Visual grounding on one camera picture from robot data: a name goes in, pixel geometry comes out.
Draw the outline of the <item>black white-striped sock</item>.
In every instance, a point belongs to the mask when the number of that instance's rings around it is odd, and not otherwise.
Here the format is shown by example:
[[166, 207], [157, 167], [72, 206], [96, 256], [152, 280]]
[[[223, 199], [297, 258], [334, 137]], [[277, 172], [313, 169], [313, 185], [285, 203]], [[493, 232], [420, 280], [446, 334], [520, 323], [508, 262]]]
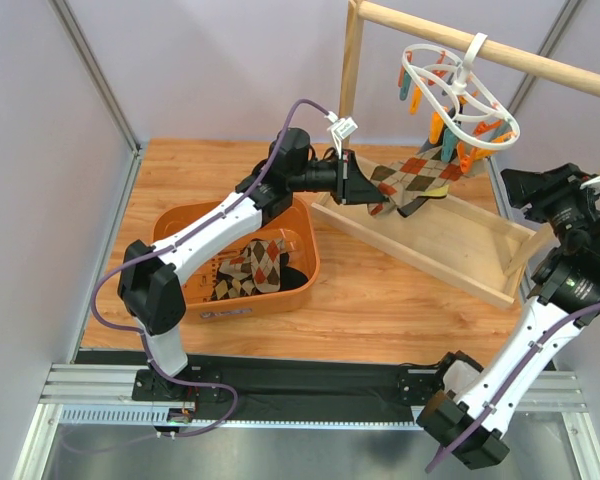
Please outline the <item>black white-striped sock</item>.
[[296, 290], [308, 282], [308, 277], [300, 270], [285, 266], [280, 270], [280, 291]]

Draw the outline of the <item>beige orange argyle sock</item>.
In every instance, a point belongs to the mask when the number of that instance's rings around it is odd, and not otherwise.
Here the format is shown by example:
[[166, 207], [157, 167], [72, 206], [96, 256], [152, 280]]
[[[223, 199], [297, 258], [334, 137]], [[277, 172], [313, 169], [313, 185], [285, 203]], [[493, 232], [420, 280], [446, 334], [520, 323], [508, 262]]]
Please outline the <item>beige orange argyle sock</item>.
[[282, 288], [282, 269], [288, 263], [283, 238], [253, 239], [249, 243], [250, 272], [259, 294], [279, 292]]

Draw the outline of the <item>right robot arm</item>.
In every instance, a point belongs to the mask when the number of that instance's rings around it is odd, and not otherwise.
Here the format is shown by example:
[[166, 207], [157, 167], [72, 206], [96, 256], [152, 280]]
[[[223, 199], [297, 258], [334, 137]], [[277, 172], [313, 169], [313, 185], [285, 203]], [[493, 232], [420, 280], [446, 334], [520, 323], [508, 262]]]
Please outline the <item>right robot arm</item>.
[[450, 455], [471, 470], [501, 463], [520, 400], [600, 314], [600, 174], [567, 163], [545, 172], [505, 169], [501, 177], [510, 206], [548, 225], [559, 244], [536, 267], [521, 316], [488, 366], [461, 351], [441, 360], [441, 388], [416, 420], [439, 445], [426, 472]]

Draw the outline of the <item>brown argyle sock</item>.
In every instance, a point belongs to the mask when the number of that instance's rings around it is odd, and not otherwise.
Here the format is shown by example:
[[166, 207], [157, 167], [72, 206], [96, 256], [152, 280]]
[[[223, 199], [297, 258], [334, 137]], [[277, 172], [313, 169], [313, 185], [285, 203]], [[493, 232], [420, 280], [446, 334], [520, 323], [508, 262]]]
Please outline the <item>brown argyle sock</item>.
[[256, 290], [255, 284], [249, 279], [238, 279], [232, 276], [218, 277], [211, 294], [212, 301], [230, 300], [249, 297]]
[[237, 256], [224, 260], [216, 275], [216, 280], [231, 282], [233, 280], [244, 281], [252, 276], [251, 256], [241, 253]]

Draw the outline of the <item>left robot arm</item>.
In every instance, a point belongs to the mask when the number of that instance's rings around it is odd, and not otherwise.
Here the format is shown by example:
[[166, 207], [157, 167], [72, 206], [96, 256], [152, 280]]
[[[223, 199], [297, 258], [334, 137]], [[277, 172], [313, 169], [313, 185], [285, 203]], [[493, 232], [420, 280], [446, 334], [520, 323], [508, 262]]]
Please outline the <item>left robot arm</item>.
[[139, 325], [153, 393], [188, 400], [199, 387], [180, 339], [184, 284], [222, 249], [282, 215], [296, 192], [327, 192], [344, 205], [386, 199], [353, 151], [335, 145], [318, 159], [305, 130], [285, 127], [267, 159], [209, 213], [152, 245], [137, 240], [127, 247], [117, 293]]

